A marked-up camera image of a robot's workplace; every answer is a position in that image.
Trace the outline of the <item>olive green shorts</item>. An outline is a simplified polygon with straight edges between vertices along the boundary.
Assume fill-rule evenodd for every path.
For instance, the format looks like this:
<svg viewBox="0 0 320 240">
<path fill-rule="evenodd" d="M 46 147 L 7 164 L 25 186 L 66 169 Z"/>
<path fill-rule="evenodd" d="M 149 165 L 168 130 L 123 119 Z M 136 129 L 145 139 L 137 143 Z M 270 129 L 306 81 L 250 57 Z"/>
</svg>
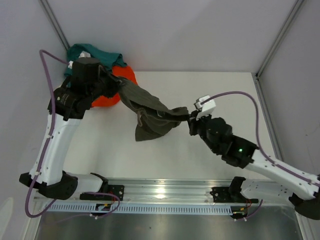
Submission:
<svg viewBox="0 0 320 240">
<path fill-rule="evenodd" d="M 158 97 L 150 94 L 136 83 L 123 76 L 115 76 L 103 66 L 99 73 L 105 72 L 118 84 L 117 93 L 122 103 L 137 116 L 135 140 L 150 141 L 161 138 L 189 117 L 185 106 L 169 109 Z"/>
</svg>

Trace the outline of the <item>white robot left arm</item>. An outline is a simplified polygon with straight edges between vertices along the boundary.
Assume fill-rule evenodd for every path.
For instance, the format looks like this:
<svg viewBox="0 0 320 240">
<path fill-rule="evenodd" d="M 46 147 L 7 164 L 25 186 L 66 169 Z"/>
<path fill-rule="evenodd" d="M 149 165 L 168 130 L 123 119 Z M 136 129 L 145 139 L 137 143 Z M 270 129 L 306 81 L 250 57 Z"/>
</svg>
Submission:
<svg viewBox="0 0 320 240">
<path fill-rule="evenodd" d="M 72 74 L 53 91 L 48 105 L 48 122 L 43 149 L 30 170 L 19 177 L 23 185 L 54 200 L 67 200 L 75 194 L 81 200 L 103 200 L 108 196 L 108 180 L 97 174 L 74 174 L 63 170 L 73 135 L 85 112 L 101 96 L 118 93 L 120 80 L 93 57 L 72 63 Z"/>
</svg>

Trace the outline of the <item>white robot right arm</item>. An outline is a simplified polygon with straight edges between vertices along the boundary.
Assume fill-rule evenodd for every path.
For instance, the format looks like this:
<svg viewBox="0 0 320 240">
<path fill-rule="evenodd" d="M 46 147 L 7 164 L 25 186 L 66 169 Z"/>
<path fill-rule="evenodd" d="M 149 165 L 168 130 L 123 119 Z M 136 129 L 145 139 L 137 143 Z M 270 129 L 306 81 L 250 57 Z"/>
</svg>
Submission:
<svg viewBox="0 0 320 240">
<path fill-rule="evenodd" d="M 228 165 L 256 172 L 271 182 L 258 182 L 235 176 L 227 192 L 213 187 L 211 195 L 216 203 L 257 203 L 259 200 L 288 204 L 300 215 L 320 218 L 320 177 L 300 171 L 263 153 L 255 143 L 236 136 L 232 127 L 221 118 L 200 116 L 193 111 L 188 119 L 189 133 L 198 135 L 212 153 Z"/>
</svg>

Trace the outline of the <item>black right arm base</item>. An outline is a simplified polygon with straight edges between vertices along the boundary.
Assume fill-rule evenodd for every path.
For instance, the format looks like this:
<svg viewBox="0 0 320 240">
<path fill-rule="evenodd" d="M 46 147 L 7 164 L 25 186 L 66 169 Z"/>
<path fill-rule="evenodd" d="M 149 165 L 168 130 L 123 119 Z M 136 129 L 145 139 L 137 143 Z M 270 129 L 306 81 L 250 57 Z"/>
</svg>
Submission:
<svg viewBox="0 0 320 240">
<path fill-rule="evenodd" d="M 213 197 L 214 203 L 253 203 L 257 204 L 257 198 L 246 198 L 241 194 L 241 189 L 227 186 L 215 186 L 211 188 L 209 194 Z"/>
</svg>

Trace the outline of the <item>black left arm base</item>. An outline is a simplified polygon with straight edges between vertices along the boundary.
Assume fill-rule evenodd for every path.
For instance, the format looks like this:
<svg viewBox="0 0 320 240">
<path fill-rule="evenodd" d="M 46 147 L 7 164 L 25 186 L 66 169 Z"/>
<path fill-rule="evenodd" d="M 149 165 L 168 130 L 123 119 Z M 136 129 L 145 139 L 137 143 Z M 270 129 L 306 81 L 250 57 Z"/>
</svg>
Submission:
<svg viewBox="0 0 320 240">
<path fill-rule="evenodd" d="M 117 198 L 119 198 L 119 200 L 122 201 L 124 193 L 124 185 L 109 184 L 101 187 L 98 192 L 82 193 L 79 199 L 86 201 L 117 201 Z"/>
</svg>

